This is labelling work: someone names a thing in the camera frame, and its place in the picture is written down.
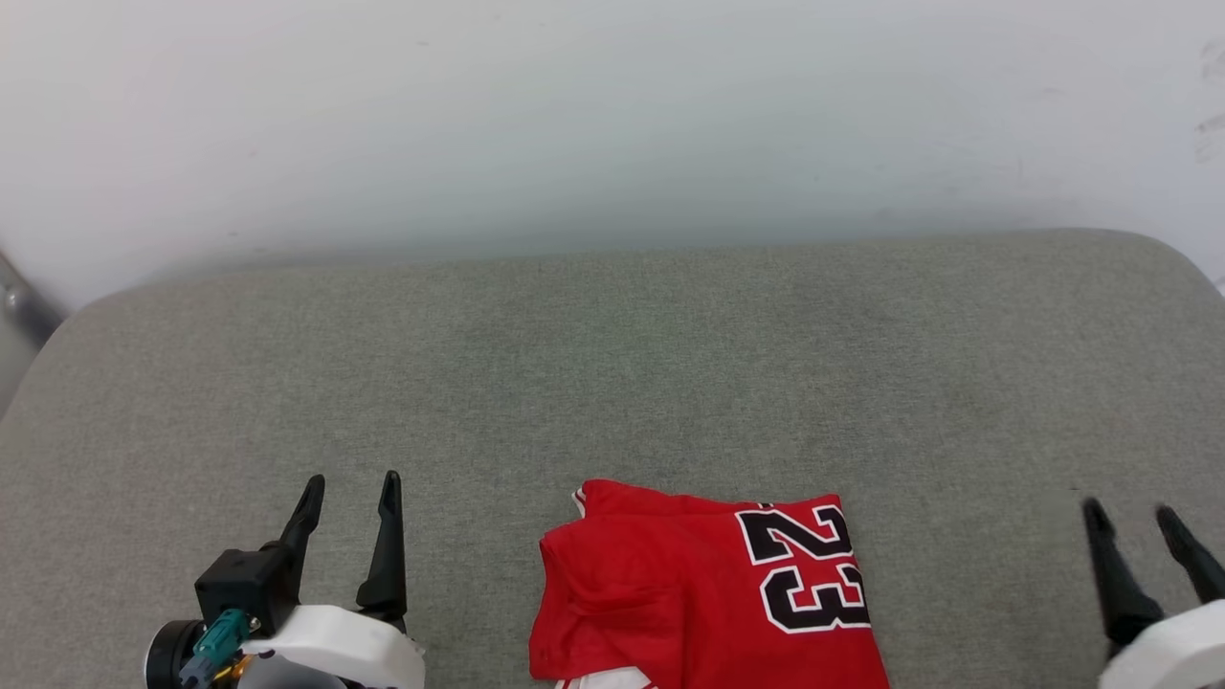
basketball jersey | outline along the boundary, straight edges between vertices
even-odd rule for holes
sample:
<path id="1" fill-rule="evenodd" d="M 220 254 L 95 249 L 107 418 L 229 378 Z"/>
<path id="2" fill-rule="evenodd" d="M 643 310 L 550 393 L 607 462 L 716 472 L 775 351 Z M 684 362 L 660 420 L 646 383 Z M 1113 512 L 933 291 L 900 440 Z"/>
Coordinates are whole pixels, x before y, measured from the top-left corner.
<path id="1" fill-rule="evenodd" d="M 533 677 L 561 689 L 888 687 L 837 495 L 728 504 L 597 479 L 575 500 L 583 519 L 540 542 Z"/>

white wall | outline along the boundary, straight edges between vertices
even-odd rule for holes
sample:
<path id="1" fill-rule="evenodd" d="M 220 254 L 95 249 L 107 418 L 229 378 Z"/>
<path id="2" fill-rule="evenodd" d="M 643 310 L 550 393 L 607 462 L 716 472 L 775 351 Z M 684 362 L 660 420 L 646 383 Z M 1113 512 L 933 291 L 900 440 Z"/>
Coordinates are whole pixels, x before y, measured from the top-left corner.
<path id="1" fill-rule="evenodd" d="M 0 250 L 176 275 L 932 229 L 1225 277 L 1220 0 L 0 0 Z"/>

gray cushion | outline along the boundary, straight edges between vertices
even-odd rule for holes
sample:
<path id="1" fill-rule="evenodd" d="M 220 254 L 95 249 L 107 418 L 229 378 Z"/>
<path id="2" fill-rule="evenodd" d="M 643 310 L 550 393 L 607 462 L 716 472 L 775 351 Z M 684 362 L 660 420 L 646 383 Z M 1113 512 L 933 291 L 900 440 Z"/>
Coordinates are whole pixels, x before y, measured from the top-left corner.
<path id="1" fill-rule="evenodd" d="M 838 492 L 894 687 L 1089 687 L 1082 498 L 1170 611 L 1193 596 L 1154 503 L 1225 555 L 1223 343 L 1182 256 L 1094 232 L 137 289 L 74 316 L 0 423 L 0 676 L 140 685 L 195 577 L 314 472 L 303 597 L 352 604 L 396 468 L 430 689 L 534 685 L 537 541 L 598 476 Z"/>

